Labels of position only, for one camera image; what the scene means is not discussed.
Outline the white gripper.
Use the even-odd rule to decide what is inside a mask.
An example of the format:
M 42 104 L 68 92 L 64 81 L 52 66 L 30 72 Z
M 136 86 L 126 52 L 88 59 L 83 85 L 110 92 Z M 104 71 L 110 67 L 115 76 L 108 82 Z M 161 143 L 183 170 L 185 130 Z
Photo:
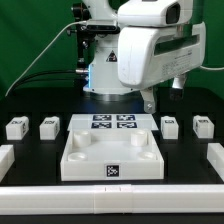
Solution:
M 153 114 L 156 103 L 151 86 L 178 75 L 170 99 L 181 100 L 186 82 L 183 73 L 202 65 L 205 42 L 204 23 L 194 25 L 188 38 L 178 38 L 176 27 L 125 27 L 118 39 L 118 78 L 124 86 L 141 90 L 144 111 Z

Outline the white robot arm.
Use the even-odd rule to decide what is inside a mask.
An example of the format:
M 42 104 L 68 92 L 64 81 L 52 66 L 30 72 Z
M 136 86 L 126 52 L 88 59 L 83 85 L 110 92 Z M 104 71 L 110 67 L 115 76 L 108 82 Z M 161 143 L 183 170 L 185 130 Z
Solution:
M 191 22 L 195 0 L 129 0 L 118 10 L 109 0 L 82 2 L 84 30 L 95 36 L 86 92 L 112 101 L 139 91 L 147 113 L 156 109 L 156 85 L 172 80 L 171 94 L 182 95 L 186 73 L 205 55 L 205 23 Z

